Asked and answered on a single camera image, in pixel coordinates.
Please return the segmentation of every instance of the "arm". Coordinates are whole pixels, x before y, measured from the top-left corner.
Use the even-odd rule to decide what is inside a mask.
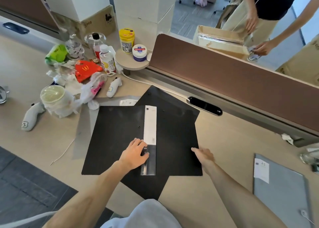
[[[102,173],[89,189],[78,192],[70,199],[43,228],[92,228],[121,179],[147,160],[148,153],[141,156],[146,146],[144,141],[135,138],[118,161]]]
[[[227,211],[238,228],[287,228],[256,196],[241,186],[214,161],[208,149],[192,148],[210,176]]]
[[[247,20],[246,20],[246,30],[248,34],[251,34],[257,24],[258,24],[258,15],[257,15],[257,9],[255,5],[255,0],[244,0],[247,4]]]
[[[265,56],[269,52],[278,46],[283,40],[291,36],[294,32],[303,27],[314,15],[319,8],[319,0],[310,0],[302,13],[296,18],[296,20],[285,29],[280,35],[274,39],[259,44],[253,52],[259,56]]]

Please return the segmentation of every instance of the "hand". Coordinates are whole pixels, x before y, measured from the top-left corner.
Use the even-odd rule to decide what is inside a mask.
[[[211,164],[212,162],[215,162],[214,155],[210,152],[209,149],[202,149],[202,148],[198,149],[198,148],[192,147],[191,150],[195,153],[196,157],[202,164],[205,172],[208,173],[206,166]]]
[[[257,9],[250,10],[247,14],[247,20],[246,20],[246,27],[248,34],[251,34],[258,24],[258,15],[257,15]]]
[[[142,149],[146,146],[147,144],[143,140],[135,138],[130,142],[126,150],[122,152],[119,161],[128,169],[128,172],[146,162],[149,153],[141,156]]]
[[[270,53],[270,51],[275,48],[278,43],[272,39],[270,41],[262,42],[258,46],[256,46],[253,50],[253,53],[257,54],[258,56],[266,56]]]

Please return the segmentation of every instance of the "gray folder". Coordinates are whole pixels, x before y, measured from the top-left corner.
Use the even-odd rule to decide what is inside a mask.
[[[255,154],[255,158],[269,164],[269,183],[260,178],[254,178],[254,195],[288,228],[315,227],[301,215],[301,210],[304,210],[308,218],[313,221],[307,179],[302,174],[281,166],[260,154]]]

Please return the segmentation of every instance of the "white controller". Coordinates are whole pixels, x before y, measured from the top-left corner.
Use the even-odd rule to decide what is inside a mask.
[[[38,114],[45,112],[44,105],[39,102],[31,106],[31,108],[24,115],[21,129],[23,131],[30,131],[33,129],[37,122]]]
[[[112,98],[114,96],[114,94],[117,91],[117,88],[119,86],[122,86],[122,80],[121,78],[115,78],[112,83],[110,84],[110,87],[108,88],[108,91],[106,93],[106,96],[109,98]]]

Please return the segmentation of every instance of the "black bottle cap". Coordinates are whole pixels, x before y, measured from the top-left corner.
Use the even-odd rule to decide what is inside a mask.
[[[100,35],[95,32],[95,33],[92,33],[92,37],[93,37],[94,40],[99,40]]]

